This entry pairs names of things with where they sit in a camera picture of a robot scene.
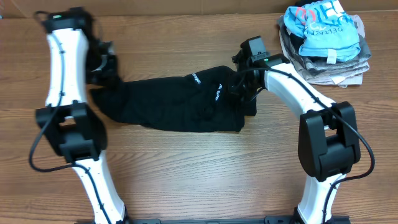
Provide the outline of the black polo shirt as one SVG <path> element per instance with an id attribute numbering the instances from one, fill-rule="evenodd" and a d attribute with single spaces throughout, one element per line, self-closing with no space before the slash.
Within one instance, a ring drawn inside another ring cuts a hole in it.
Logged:
<path id="1" fill-rule="evenodd" d="M 235 100 L 227 91 L 234 71 L 219 66 L 184 77 L 120 81 L 113 88 L 91 89 L 99 110 L 113 121 L 165 131 L 239 132 L 256 101 Z"/>

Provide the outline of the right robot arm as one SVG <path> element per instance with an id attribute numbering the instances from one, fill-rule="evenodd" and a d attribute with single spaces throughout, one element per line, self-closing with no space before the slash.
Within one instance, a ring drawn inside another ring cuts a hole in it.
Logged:
<path id="1" fill-rule="evenodd" d="M 332 215 L 331 208 L 340 184 L 361 157 L 354 108 L 316 91 L 282 54 L 239 52 L 232 61 L 237 73 L 230 93 L 250 100 L 267 90 L 299 119 L 298 159 L 307 175 L 302 199 L 293 215 L 267 216 L 265 223 L 350 223 L 348 216 Z"/>

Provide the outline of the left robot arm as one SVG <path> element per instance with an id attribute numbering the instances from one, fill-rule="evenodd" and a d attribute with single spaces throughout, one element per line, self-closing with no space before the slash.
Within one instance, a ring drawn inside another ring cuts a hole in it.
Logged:
<path id="1" fill-rule="evenodd" d="M 93 16 L 82 7 L 37 11 L 34 18 L 44 28 L 50 49 L 50 86 L 45 106 L 35 112 L 40 132 L 30 149 L 29 164 L 39 172 L 72 168 L 90 200 L 93 223 L 129 223 L 106 160 L 106 128 L 86 95 L 87 84 L 113 87 L 118 83 L 113 43 L 95 37 Z M 64 165 L 45 169 L 34 164 L 41 138 L 65 159 Z"/>

